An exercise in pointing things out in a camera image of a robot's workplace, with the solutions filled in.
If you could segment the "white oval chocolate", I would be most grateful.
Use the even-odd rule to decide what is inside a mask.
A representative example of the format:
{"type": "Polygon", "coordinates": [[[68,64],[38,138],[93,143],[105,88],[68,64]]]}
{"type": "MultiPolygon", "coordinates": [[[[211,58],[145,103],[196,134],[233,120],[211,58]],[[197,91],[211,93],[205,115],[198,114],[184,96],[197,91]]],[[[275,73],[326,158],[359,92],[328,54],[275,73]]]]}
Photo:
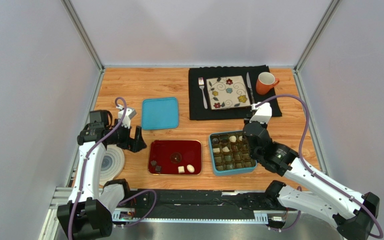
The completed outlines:
{"type": "Polygon", "coordinates": [[[229,136],[229,141],[231,142],[231,143],[236,143],[237,142],[237,137],[235,136],[235,135],[231,135],[231,136],[229,136]]]}

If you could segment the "white cube chocolate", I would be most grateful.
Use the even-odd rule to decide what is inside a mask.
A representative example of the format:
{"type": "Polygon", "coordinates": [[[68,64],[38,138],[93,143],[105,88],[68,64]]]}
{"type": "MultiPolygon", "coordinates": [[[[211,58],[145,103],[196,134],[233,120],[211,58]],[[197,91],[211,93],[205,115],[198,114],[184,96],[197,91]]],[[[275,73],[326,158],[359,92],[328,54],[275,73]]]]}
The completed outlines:
{"type": "Polygon", "coordinates": [[[223,153],[229,153],[229,152],[230,152],[230,149],[229,149],[228,146],[225,146],[225,147],[223,147],[223,148],[221,149],[221,151],[222,151],[223,153]]]}

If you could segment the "white rectangular chocolate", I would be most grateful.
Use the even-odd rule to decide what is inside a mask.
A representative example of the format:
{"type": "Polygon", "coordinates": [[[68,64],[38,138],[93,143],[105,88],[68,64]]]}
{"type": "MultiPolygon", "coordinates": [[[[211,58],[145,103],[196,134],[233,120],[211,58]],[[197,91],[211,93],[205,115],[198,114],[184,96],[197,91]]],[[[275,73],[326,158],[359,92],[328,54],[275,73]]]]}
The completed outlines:
{"type": "Polygon", "coordinates": [[[212,149],[212,152],[213,152],[214,154],[218,154],[218,153],[221,152],[221,150],[220,150],[219,147],[218,147],[218,148],[213,148],[213,149],[212,149]]]}

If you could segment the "white egg-shaped chocolate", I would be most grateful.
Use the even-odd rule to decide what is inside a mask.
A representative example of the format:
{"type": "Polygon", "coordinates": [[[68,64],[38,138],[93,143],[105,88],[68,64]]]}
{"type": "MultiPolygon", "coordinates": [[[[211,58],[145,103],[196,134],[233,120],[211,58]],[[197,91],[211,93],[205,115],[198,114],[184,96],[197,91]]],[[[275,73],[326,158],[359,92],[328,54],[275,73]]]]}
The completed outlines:
{"type": "Polygon", "coordinates": [[[186,166],[186,168],[187,168],[187,170],[188,170],[190,173],[194,173],[194,172],[195,172],[195,168],[194,168],[194,166],[191,165],[191,164],[188,164],[188,165],[186,166]]]}

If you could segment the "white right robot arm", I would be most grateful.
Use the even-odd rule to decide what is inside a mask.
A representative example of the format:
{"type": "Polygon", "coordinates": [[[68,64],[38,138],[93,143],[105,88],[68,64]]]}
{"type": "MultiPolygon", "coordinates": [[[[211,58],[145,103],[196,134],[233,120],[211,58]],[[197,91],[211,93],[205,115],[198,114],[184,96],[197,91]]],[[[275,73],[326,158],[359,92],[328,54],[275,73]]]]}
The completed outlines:
{"type": "Polygon", "coordinates": [[[292,180],[311,193],[300,193],[274,180],[267,192],[284,207],[303,211],[330,224],[347,240],[382,239],[378,222],[380,198],[372,192],[352,190],[313,167],[292,148],[275,142],[265,122],[244,120],[243,137],[250,156],[267,171],[292,180]]]}

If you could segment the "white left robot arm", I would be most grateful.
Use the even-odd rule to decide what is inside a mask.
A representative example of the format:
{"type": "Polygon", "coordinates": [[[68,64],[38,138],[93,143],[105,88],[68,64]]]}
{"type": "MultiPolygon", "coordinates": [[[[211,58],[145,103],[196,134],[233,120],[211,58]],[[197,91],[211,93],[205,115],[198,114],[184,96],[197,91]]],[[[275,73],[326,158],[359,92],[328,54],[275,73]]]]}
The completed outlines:
{"type": "Polygon", "coordinates": [[[118,117],[108,110],[89,113],[89,123],[77,136],[78,171],[68,201],[57,208],[57,219],[68,239],[96,240],[109,237],[113,229],[112,214],[130,190],[126,180],[110,180],[99,191],[102,163],[108,146],[137,153],[147,147],[142,128],[134,137],[131,120],[136,110],[120,107],[118,117]]]}

